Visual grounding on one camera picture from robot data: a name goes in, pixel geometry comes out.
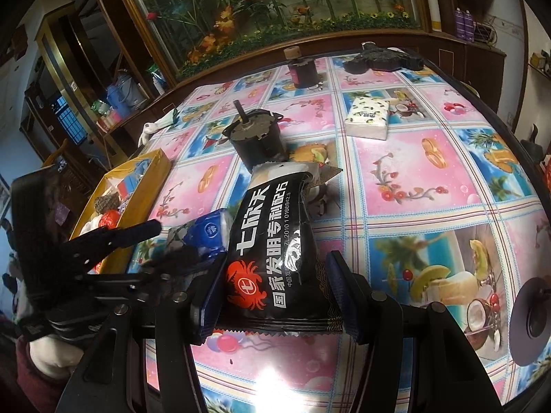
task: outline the red crab logo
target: red crab logo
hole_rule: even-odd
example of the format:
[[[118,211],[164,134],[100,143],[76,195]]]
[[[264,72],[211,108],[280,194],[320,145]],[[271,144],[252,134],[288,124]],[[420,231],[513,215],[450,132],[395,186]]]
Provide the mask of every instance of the red crab logo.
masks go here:
[[[228,301],[244,309],[263,309],[262,302],[266,292],[261,292],[257,283],[262,282],[260,275],[255,274],[257,266],[254,262],[249,265],[245,261],[233,261],[226,271],[226,280],[233,283],[237,295],[229,295]]]

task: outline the yellow box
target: yellow box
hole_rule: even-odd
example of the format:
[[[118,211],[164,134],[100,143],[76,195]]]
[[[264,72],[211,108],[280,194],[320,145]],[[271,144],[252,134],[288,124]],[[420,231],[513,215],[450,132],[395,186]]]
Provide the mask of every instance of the yellow box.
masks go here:
[[[139,181],[136,190],[130,197],[125,212],[122,213],[122,216],[118,220],[117,227],[128,228],[147,220],[151,212],[151,207],[157,199],[157,195],[163,187],[166,177],[170,173],[170,168],[172,167],[172,163],[161,149],[140,155],[140,157],[129,160],[117,166],[112,171],[107,172],[101,178],[90,200],[88,200],[84,211],[74,227],[71,239],[77,237],[82,227],[95,215],[94,200],[96,197],[105,193],[108,188],[108,180],[110,178],[123,179],[134,170],[136,163],[145,158],[150,158],[151,163],[145,171],[144,176]],[[132,251],[133,247],[117,248],[117,250],[103,260],[99,269],[100,273],[124,273],[128,261],[130,261]]]

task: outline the red plastic wrapper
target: red plastic wrapper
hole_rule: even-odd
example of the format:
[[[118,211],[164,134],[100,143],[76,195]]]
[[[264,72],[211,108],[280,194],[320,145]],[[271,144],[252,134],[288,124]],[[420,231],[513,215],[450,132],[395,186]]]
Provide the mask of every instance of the red plastic wrapper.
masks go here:
[[[267,333],[342,331],[305,208],[309,172],[247,190],[231,228],[227,302],[218,324]]]

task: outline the tablecloth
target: tablecloth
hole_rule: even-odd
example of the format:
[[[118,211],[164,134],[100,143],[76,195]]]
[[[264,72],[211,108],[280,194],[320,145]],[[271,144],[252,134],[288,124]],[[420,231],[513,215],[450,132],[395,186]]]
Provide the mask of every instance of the tablecloth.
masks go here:
[[[350,57],[316,59],[316,89],[296,89],[281,66],[194,90],[177,107],[178,122],[148,145],[163,149],[173,169],[150,216],[163,232],[137,246],[129,271],[151,258],[170,227],[221,207],[237,211],[250,175],[221,133],[236,115],[232,101],[281,113],[291,159],[344,170],[309,206],[320,254],[341,251],[354,272],[401,303],[422,303],[431,280],[465,281],[465,291],[448,295],[455,296],[448,308],[469,332],[473,300],[490,307],[482,331],[469,338],[505,403],[551,365],[551,345],[524,368],[508,347],[517,292],[531,277],[549,274],[542,263],[551,230],[538,196],[502,138],[440,76],[428,68],[349,75],[343,61]],[[342,120],[356,96],[390,101],[386,141],[346,136]],[[473,278],[475,294],[466,282]],[[148,380],[158,388],[154,341],[147,345]],[[220,413],[346,410],[366,354],[346,335],[227,331],[193,353],[207,405]],[[407,341],[404,356],[397,411],[408,405]]]

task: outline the black suction cup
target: black suction cup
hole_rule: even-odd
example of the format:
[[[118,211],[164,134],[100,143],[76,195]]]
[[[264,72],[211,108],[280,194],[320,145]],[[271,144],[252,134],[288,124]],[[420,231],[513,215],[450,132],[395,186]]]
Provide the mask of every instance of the black suction cup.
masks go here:
[[[509,321],[511,357],[519,366],[538,358],[551,336],[551,289],[541,278],[532,278],[520,289]]]

